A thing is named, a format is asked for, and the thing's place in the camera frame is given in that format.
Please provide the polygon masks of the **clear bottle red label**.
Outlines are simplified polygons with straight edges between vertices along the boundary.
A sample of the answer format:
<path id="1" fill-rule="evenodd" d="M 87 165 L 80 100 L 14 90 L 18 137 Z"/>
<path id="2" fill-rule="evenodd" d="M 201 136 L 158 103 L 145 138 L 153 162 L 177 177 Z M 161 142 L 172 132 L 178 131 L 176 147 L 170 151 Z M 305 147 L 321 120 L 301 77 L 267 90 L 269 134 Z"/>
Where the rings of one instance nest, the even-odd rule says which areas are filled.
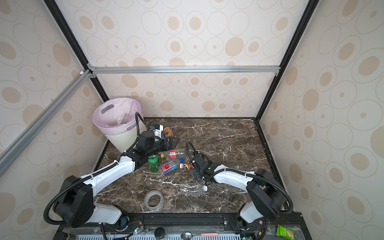
<path id="1" fill-rule="evenodd" d="M 159 155 L 163 160 L 179 160 L 180 158 L 186 158 L 186 153 L 182 149 L 164 151 L 159 153 Z"/>

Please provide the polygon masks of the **brown Nescafe bottle front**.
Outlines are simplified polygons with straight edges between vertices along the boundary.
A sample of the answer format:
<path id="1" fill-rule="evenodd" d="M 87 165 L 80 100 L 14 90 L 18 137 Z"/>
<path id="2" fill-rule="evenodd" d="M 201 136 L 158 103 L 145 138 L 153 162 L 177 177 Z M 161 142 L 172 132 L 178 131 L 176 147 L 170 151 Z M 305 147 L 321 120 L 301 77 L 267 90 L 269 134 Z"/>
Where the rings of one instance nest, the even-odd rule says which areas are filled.
<path id="1" fill-rule="evenodd" d="M 187 163 L 180 163 L 179 168 L 180 169 L 187 169 L 187 170 L 191 171 L 194 169 L 194 166 L 191 164 L 187 164 Z"/>

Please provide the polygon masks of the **crushed clear bottle white cap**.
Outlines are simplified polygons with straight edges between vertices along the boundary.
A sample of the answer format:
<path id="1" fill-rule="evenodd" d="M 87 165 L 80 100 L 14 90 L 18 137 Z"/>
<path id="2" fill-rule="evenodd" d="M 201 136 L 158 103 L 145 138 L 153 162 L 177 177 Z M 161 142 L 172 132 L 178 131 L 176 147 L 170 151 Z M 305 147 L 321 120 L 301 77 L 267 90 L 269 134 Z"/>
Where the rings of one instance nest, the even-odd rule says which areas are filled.
<path id="1" fill-rule="evenodd" d="M 208 191 L 208 187 L 198 183 L 187 183 L 179 186 L 181 195 L 198 195 Z"/>

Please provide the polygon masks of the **crushed bottle pink label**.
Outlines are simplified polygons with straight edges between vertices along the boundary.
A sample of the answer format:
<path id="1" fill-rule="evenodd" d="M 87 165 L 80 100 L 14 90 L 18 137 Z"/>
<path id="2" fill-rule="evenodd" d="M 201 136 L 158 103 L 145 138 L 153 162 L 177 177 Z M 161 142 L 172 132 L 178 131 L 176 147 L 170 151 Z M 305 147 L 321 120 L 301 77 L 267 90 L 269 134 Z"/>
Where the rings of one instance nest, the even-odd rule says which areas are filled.
<path id="1" fill-rule="evenodd" d="M 175 163 L 174 161 L 169 161 L 161 166 L 159 166 L 159 172 L 162 175 L 166 175 L 178 168 L 178 164 Z"/>

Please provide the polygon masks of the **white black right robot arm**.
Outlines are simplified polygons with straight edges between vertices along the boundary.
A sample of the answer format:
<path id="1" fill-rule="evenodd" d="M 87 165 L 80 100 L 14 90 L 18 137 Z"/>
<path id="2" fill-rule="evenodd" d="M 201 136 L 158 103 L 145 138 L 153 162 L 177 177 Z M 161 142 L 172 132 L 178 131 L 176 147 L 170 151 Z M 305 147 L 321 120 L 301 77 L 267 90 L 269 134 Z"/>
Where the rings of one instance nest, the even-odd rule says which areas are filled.
<path id="1" fill-rule="evenodd" d="M 251 201 L 237 214 L 236 224 L 240 228 L 247 228 L 261 218 L 275 220 L 294 211 L 291 197 L 268 171 L 245 172 L 216 164 L 198 152 L 191 142 L 186 143 L 186 152 L 197 182 L 226 184 L 249 194 Z"/>

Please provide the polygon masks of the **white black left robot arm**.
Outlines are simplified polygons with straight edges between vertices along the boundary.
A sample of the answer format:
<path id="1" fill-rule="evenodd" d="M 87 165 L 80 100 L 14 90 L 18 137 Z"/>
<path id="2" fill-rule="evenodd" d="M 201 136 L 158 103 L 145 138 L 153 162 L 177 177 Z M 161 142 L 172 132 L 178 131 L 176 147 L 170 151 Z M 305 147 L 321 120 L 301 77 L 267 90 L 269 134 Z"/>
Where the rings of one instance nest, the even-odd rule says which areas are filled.
<path id="1" fill-rule="evenodd" d="M 113 225 L 122 231 L 128 226 L 128 214 L 120 207 L 94 203 L 94 197 L 104 188 L 131 174 L 149 162 L 149 158 L 176 149 L 180 139 L 161 126 L 141 132 L 137 126 L 134 143 L 117 160 L 100 170 L 80 178 L 69 176 L 60 192 L 46 206 L 43 218 L 50 225 L 68 224 L 72 228 L 88 223 Z"/>

